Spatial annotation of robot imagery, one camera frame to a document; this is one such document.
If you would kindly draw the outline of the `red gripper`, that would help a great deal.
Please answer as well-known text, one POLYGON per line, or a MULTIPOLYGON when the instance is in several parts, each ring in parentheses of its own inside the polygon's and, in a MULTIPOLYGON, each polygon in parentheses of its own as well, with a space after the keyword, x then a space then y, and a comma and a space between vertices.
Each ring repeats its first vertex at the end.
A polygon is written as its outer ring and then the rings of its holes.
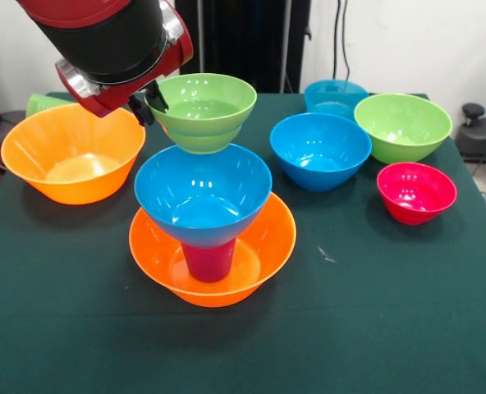
POLYGON ((134 1, 112 19, 89 28, 76 53, 57 61, 63 84, 77 102, 98 117, 127 105, 141 126, 150 111, 168 104, 156 79, 169 76, 193 56, 184 21, 166 1, 134 1), (135 93, 145 89, 147 104, 135 93))

